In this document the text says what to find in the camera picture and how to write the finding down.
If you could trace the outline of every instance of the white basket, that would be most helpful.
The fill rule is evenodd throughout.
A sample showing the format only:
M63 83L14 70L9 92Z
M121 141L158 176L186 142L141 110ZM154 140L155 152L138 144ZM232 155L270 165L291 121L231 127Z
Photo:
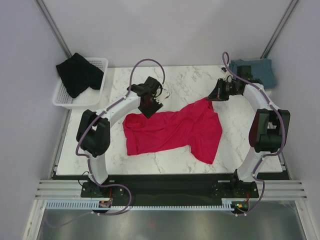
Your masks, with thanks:
M102 57L85 57L85 59L103 71L100 90L93 90L91 87L88 87L79 96L72 98L67 93L67 89L60 78L52 98L52 103L54 105L65 107L66 109L80 109L95 106L100 102L106 80L108 60Z

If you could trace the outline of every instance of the blue cloth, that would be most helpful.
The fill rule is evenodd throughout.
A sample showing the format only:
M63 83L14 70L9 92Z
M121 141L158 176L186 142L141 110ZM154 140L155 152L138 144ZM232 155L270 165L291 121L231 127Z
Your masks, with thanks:
M264 89L273 89L276 86L276 78L271 68L271 60L264 58L259 60L231 60L230 70L237 74L237 67L251 66L251 74L255 79L260 79Z

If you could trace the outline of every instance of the black towel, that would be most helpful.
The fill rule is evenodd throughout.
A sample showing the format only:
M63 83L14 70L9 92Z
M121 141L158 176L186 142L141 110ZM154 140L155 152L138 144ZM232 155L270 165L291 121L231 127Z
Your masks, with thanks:
M67 93L73 99L88 87L95 90L101 88L104 72L78 53L57 65L56 69Z

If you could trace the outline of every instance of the red cloth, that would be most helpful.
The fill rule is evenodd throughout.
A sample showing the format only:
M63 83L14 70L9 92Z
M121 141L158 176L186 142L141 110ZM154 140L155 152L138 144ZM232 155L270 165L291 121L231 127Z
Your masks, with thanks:
M206 164L214 162L222 135L218 114L205 98L180 111L155 113L150 119L128 114L123 129L129 156L189 145L191 153Z

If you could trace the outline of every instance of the table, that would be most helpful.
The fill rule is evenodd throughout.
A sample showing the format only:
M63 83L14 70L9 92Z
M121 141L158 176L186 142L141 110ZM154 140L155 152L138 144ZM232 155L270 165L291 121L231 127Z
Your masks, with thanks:
M99 106L105 107L126 92L132 68L109 68L106 83ZM216 86L218 78L223 77L221 67L212 66L168 66L164 67L165 83L163 87L170 92L170 97L163 102L159 112L179 111L187 104L206 97ZM148 76L160 82L163 79L159 67L138 67L133 76L133 83L144 83ZM112 158L106 159L109 174L195 174L195 173L233 173L244 161L250 148L248 141L255 112L242 96L231 96L229 101L213 102L218 113L223 134L213 164L197 160L190 147L128 156L123 120L120 119L111 128ZM88 170L85 157L76 156L76 134L82 113L85 109L72 110L65 139L58 162L56 174L81 175ZM261 172L282 172L278 157L268 157Z

